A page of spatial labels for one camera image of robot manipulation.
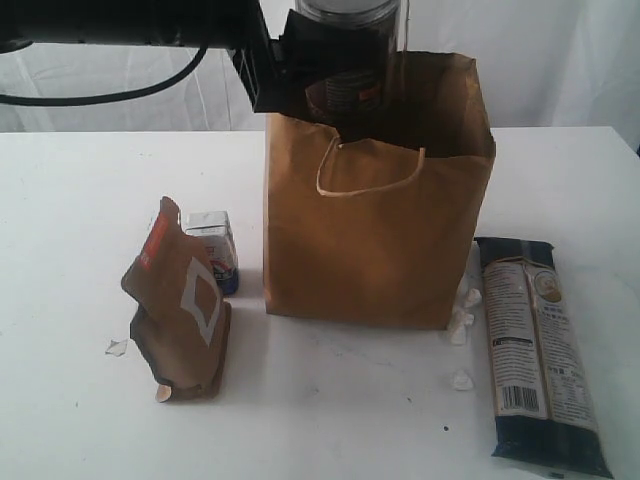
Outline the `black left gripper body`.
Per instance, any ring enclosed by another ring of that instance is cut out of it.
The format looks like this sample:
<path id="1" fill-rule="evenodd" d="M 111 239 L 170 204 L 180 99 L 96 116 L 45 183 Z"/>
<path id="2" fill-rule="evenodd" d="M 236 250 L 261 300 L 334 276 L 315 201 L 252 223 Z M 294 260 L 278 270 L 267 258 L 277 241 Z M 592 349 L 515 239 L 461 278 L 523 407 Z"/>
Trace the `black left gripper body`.
<path id="1" fill-rule="evenodd" d="M 258 1 L 237 1 L 234 8 L 229 57 L 252 110 L 282 112 L 294 86 L 309 84 L 319 72 L 310 51 L 320 39 L 320 24 L 291 10 L 284 33 L 273 39 Z"/>

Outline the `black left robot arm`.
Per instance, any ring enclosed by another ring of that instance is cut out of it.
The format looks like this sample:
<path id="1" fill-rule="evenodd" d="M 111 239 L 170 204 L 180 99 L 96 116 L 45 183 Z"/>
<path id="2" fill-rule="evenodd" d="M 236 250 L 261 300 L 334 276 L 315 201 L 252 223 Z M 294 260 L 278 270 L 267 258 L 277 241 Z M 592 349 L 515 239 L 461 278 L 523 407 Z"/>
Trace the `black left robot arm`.
<path id="1" fill-rule="evenodd" d="M 373 69 L 388 51 L 374 29 L 345 29 L 290 11 L 283 34 L 268 33 L 257 1 L 4 1 L 1 50 L 34 43 L 187 47 L 195 57 L 174 76 L 141 89 L 90 97 L 3 95 L 23 107 L 80 107 L 134 100 L 190 75 L 210 49 L 224 49 L 256 113 L 287 113 L 318 81 Z"/>

